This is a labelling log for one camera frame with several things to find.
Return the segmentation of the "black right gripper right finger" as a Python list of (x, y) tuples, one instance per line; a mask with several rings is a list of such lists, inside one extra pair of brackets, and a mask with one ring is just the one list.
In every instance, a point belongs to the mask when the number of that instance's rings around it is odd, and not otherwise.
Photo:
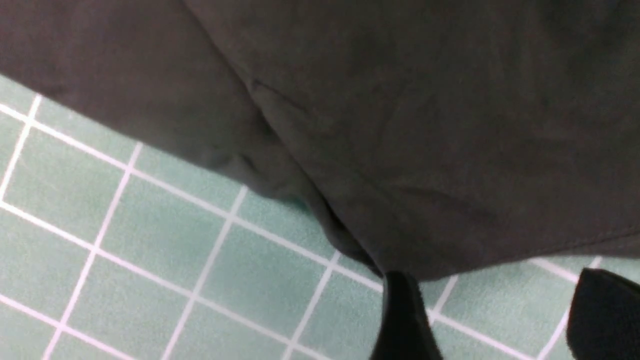
[(606, 269), (583, 269), (569, 309), (566, 340), (576, 360), (638, 360), (639, 285)]

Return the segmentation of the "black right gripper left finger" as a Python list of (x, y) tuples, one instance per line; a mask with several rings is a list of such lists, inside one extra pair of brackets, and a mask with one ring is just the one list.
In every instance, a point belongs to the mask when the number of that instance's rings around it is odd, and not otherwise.
[(389, 271), (383, 278), (381, 326), (371, 360), (441, 360), (425, 303), (413, 276)]

